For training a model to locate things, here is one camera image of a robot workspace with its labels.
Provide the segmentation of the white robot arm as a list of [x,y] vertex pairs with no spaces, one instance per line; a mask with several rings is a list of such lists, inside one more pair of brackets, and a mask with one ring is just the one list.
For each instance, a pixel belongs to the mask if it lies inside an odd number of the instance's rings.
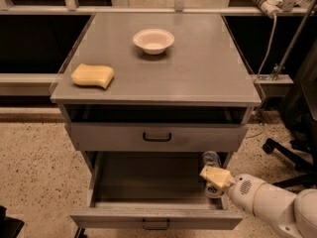
[[205,166],[200,175],[235,206],[264,221],[281,238],[317,238],[317,190],[298,194],[248,174]]

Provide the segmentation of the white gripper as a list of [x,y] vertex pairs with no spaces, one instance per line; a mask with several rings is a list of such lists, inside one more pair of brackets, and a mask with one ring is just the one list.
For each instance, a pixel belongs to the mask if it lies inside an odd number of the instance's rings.
[[200,175],[206,180],[206,187],[225,191],[231,201],[240,209],[249,214],[254,213],[254,201],[258,189],[265,181],[251,175],[242,174],[232,177],[231,172],[218,168],[205,166]]

